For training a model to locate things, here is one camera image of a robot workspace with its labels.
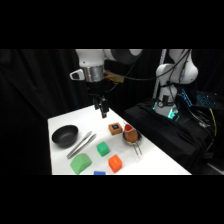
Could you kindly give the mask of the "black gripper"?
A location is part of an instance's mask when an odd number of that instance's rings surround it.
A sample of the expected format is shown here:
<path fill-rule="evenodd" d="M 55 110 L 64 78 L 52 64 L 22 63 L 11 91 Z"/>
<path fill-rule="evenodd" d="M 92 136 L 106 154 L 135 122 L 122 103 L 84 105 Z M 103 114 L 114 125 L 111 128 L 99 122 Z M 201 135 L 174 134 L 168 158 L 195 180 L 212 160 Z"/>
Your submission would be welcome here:
<path fill-rule="evenodd" d="M 107 113 L 109 112 L 109 105 L 108 105 L 108 100 L 105 98 L 101 99 L 101 104 L 100 104 L 100 100 L 99 97 L 102 97 L 106 94 L 106 86 L 105 83 L 103 81 L 100 82 L 87 82 L 87 88 L 88 88 L 88 92 L 91 95 L 95 95 L 93 97 L 93 103 L 94 103 L 94 107 L 95 110 L 98 110 L 101 108 L 101 114 L 103 118 L 107 117 Z"/>

